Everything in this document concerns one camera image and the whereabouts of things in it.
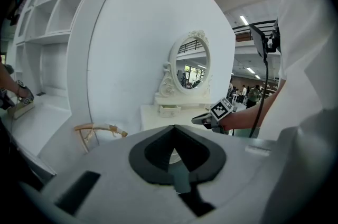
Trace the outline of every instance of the curved white wall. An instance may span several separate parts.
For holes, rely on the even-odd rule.
[[[209,38],[211,97],[217,101],[228,89],[235,38],[214,0],[106,0],[88,61],[93,121],[139,131],[139,107],[153,103],[172,45],[199,29]]]

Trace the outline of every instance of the white ornate frame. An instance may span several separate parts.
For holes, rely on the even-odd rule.
[[[177,75],[176,75],[176,58],[177,53],[182,45],[187,39],[194,38],[199,40],[203,45],[206,52],[206,70],[203,81],[193,89],[185,89],[181,86]],[[173,103],[180,104],[180,102],[189,102],[187,98],[191,96],[192,102],[198,101],[201,99],[201,103],[208,102],[208,98],[210,95],[210,85],[209,82],[211,80],[210,77],[210,66],[211,66],[211,56],[209,50],[209,42],[208,38],[205,36],[205,32],[203,30],[192,31],[185,36],[181,37],[178,41],[173,45],[169,61],[164,63],[164,77],[162,79],[161,84],[159,85],[158,92],[155,95],[155,99],[158,104],[161,104],[161,99],[166,98],[165,103],[168,103],[168,98],[172,98]]]

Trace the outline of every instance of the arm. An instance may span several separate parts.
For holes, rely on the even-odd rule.
[[[29,92],[26,89],[21,88],[7,72],[6,68],[0,63],[0,86],[6,90],[9,90],[20,97],[27,97]]]
[[[271,105],[278,97],[279,92],[281,91],[282,87],[285,84],[285,80],[282,79],[280,81],[280,86],[278,87],[277,91],[269,96],[267,99],[264,100],[263,109],[260,114],[260,118],[258,120],[257,126],[260,126],[263,122],[265,115],[268,113]],[[245,129],[251,128],[255,122],[256,115],[259,109],[259,105],[255,105],[254,107],[248,108],[246,110],[239,111],[237,113],[229,114],[227,117],[220,121],[220,125],[224,127],[224,130],[231,130],[231,129]]]

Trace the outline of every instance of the oval mirror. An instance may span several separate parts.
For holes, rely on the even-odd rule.
[[[187,90],[197,88],[206,76],[208,55],[199,39],[190,37],[180,46],[176,56],[176,75]]]

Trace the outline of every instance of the ceiling light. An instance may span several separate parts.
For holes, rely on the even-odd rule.
[[[241,15],[240,18],[243,20],[243,22],[246,26],[249,25],[248,21],[245,19],[244,16]]]
[[[255,74],[255,72],[253,72],[253,70],[251,68],[247,68],[247,70],[249,70],[250,73]]]

